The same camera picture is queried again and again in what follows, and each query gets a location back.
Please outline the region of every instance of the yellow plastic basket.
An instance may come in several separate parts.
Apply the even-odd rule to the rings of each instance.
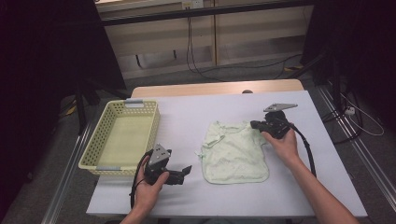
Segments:
[[[134,175],[141,157],[154,147],[159,122],[155,100],[107,103],[78,167],[94,175]]]

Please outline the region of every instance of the black cable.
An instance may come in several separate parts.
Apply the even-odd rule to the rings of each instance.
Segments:
[[[152,154],[152,150],[147,151],[147,152],[143,155],[142,159],[140,159],[140,162],[137,164],[136,171],[135,171],[135,173],[134,173],[134,183],[132,184],[131,193],[129,194],[129,196],[131,196],[131,208],[134,207],[134,195],[135,195],[135,193],[136,193],[137,185],[139,185],[140,182],[142,182],[143,180],[145,180],[145,178],[143,178],[142,180],[140,180],[140,181],[136,184],[136,179],[137,179],[137,176],[138,176],[138,174],[139,174],[140,167],[142,166],[143,160],[144,160],[147,156],[150,156],[151,154]]]
[[[220,69],[228,69],[228,68],[253,68],[254,69],[254,68],[270,67],[270,66],[273,66],[273,65],[277,65],[279,63],[283,63],[283,62],[289,60],[290,58],[294,58],[294,57],[301,56],[301,55],[302,54],[296,54],[296,55],[290,56],[289,58],[284,59],[284,60],[279,61],[279,62],[276,62],[276,63],[270,63],[270,64],[258,65],[258,66],[233,65],[233,66],[214,67],[214,68],[209,68],[209,69],[207,69],[205,71],[201,71],[201,73],[206,73],[206,72],[210,72],[210,71],[214,71],[214,70],[220,70]]]
[[[297,129],[297,127],[294,124],[286,122],[285,120],[282,120],[282,119],[275,119],[275,120],[287,125],[288,127],[292,128],[295,132],[297,132],[297,134],[300,135],[301,139],[303,140],[303,143],[304,143],[304,146],[306,149],[306,153],[308,155],[311,173],[314,177],[317,177],[317,171],[315,169],[315,162],[314,162],[314,157],[312,155],[311,147],[309,146],[309,143],[306,140],[306,138],[304,137],[304,135]]]
[[[338,113],[336,116],[334,116],[332,118],[323,119],[322,122],[323,123],[327,123],[327,122],[330,122],[332,120],[339,119],[339,118],[341,118],[341,117],[343,117],[345,115],[346,111],[347,111],[347,107],[345,106],[344,109],[340,113]],[[337,112],[337,109],[334,109],[332,112],[329,113],[329,115],[333,115],[335,112]]]
[[[209,78],[209,79],[213,79],[213,80],[216,80],[216,81],[225,82],[225,80],[221,80],[221,79],[218,79],[218,78],[216,78],[216,77],[207,77],[207,76],[204,76],[204,74],[202,74],[202,73],[198,70],[197,66],[195,65],[194,52],[193,52],[193,47],[192,47],[191,18],[188,17],[187,20],[188,20],[188,23],[189,23],[189,44],[188,44],[188,46],[187,46],[187,66],[189,67],[190,71],[192,71],[193,73],[198,73],[201,77],[204,77],[204,78]],[[192,63],[193,63],[193,65],[194,65],[195,71],[192,70],[192,69],[190,68],[190,62],[189,62],[190,48],[191,48]]]
[[[357,97],[356,97],[356,94],[355,94],[353,91],[352,91],[352,94],[353,94],[353,96],[354,96],[354,98],[355,98],[355,104],[356,104],[357,106],[359,106],[359,102],[358,102],[358,99],[357,99]],[[338,115],[337,118],[341,118],[343,115],[344,115],[344,114]],[[358,112],[357,112],[357,114],[356,114],[356,118],[357,118],[357,120],[358,120],[359,126],[362,127],[363,121],[362,121],[361,112],[360,112],[359,110],[358,110]],[[346,143],[346,142],[349,142],[349,141],[351,141],[351,140],[356,139],[356,138],[359,137],[360,135],[361,135],[361,129],[358,129],[356,132],[354,132],[354,133],[353,133],[351,136],[349,136],[348,138],[346,138],[346,139],[344,139],[344,140],[336,141],[336,142],[332,140],[332,143],[333,143],[334,145],[344,144],[344,143]]]
[[[281,77],[281,76],[283,75],[283,72],[284,72],[284,70],[285,70],[286,61],[288,61],[288,60],[290,60],[290,59],[292,59],[292,58],[301,56],[301,55],[302,55],[302,54],[296,54],[296,55],[290,56],[289,58],[285,59],[285,60],[283,61],[282,70],[280,71],[280,73],[279,73],[276,77],[273,77],[273,79],[277,79],[277,78],[279,78],[279,77]]]
[[[329,113],[320,116],[320,119],[321,119],[322,121],[328,119],[333,113],[335,113],[335,111],[337,111],[337,110],[334,109],[334,110],[330,111]]]
[[[277,75],[276,77],[274,77],[273,79],[277,79],[279,78],[282,74],[283,74],[283,70],[285,68],[285,62],[288,61],[289,59],[301,56],[303,54],[295,54],[293,56],[290,56],[282,61],[276,62],[276,63],[270,63],[270,64],[266,64],[266,65],[259,65],[259,66],[240,66],[240,65],[234,65],[234,66],[224,66],[224,67],[215,67],[215,68],[209,68],[206,69],[204,71],[200,71],[196,64],[195,64],[195,60],[194,60],[194,53],[193,53],[193,47],[192,47],[192,26],[191,26],[191,18],[188,17],[188,24],[189,24],[189,42],[188,42],[188,46],[187,46],[187,66],[189,67],[189,70],[193,73],[198,73],[201,77],[205,77],[205,78],[209,78],[209,79],[213,79],[216,81],[220,81],[220,82],[227,82],[226,80],[222,80],[216,77],[207,77],[204,75],[204,73],[210,72],[210,71],[214,71],[214,70],[220,70],[220,69],[229,69],[229,68],[264,68],[264,67],[269,67],[269,66],[273,66],[273,65],[277,65],[280,63],[283,63],[283,67],[282,67],[282,71],[279,75]],[[195,71],[190,67],[190,60],[189,60],[189,55],[191,52],[191,58],[192,58],[192,64],[194,65],[194,69]]]

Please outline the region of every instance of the table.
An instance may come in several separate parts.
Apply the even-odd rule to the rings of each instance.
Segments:
[[[291,91],[285,91],[286,85],[290,85]],[[246,89],[256,93],[239,94]],[[214,95],[214,90],[219,90],[220,94]],[[303,91],[298,80],[142,87],[133,93],[133,97],[155,95],[166,95],[156,98],[162,114],[156,142],[174,150],[168,168],[180,170],[192,164],[192,170],[184,185],[163,187],[151,217],[312,217],[314,213],[308,201],[270,146],[263,147],[270,177],[259,184],[209,184],[205,182],[200,162],[194,155],[194,150],[200,150],[208,120],[218,119],[219,115],[230,122],[240,120],[242,115],[246,120],[259,119],[263,117],[262,109],[271,103],[299,105],[285,113],[311,144],[319,181],[352,214],[367,216],[309,94]],[[201,117],[189,115],[191,111],[198,111]],[[190,130],[186,129],[187,121]],[[299,154],[308,164],[301,139],[298,144]],[[96,216],[128,213],[131,186],[131,177],[101,176],[87,213]]]

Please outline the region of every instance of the human arm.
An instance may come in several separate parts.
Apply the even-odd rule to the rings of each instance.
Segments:
[[[275,139],[269,133],[262,136],[274,147],[277,156],[291,170],[294,178],[310,202],[319,223],[359,223],[308,170],[297,151],[294,130],[290,130],[282,139]]]
[[[137,187],[136,195],[134,199],[134,207],[121,222],[122,224],[137,224],[141,223],[143,219],[149,214],[151,209],[154,207],[158,199],[163,184],[169,177],[169,172],[164,172],[160,175],[157,182],[154,185],[148,184],[144,178],[144,170],[146,162],[149,160],[149,156],[143,159],[142,165],[137,174]]]

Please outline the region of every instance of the metal frame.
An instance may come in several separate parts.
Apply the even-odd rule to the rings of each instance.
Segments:
[[[332,94],[327,89],[323,90],[322,88],[319,88],[318,90],[327,107],[329,107],[331,111],[334,111],[334,116],[337,117],[339,114],[335,110],[335,106],[332,104]],[[339,119],[337,119],[337,122],[346,137],[351,137],[353,133],[356,132],[346,116],[341,116]],[[376,162],[367,146],[364,145],[359,137],[351,140],[350,143],[358,153],[361,161],[364,163],[371,176],[373,177],[373,180],[379,186],[385,198],[388,200],[390,206],[396,212],[396,187],[392,184],[392,182],[390,182],[388,176]]]
[[[92,113],[93,117],[96,117],[97,114],[97,107]],[[58,184],[58,187],[49,203],[49,206],[47,208],[47,212],[44,215],[43,220],[41,223],[56,223],[56,220],[58,219],[59,213],[61,212],[62,205],[64,203],[64,199],[66,198],[66,194],[68,191],[68,188],[70,186],[70,183],[73,178],[73,174],[76,171],[76,168],[78,167],[78,161],[82,156],[82,153],[84,152],[84,147],[87,145],[89,141],[89,136],[93,132],[93,123],[92,119],[88,123],[88,125],[85,127],[84,131],[82,134],[80,134],[77,138],[76,144],[73,148],[72,155],[70,156],[70,159],[66,165],[66,168],[64,169],[64,174],[62,175],[62,179]]]
[[[220,15],[220,14],[259,11],[259,10],[277,9],[277,8],[285,8],[285,7],[305,7],[305,6],[312,6],[316,2],[317,2],[316,0],[280,0],[280,1],[245,4],[245,5],[237,5],[237,6],[229,6],[229,7],[204,7],[204,8],[190,9],[190,10],[154,13],[148,15],[107,18],[107,19],[102,19],[101,21],[84,21],[78,23],[65,22],[65,23],[57,24],[56,26],[58,28],[72,28],[72,29],[76,29],[78,27],[89,28],[96,26],[113,26],[113,25],[146,22],[146,21],[166,21],[166,20],[174,20],[181,18],[212,16],[212,15]]]

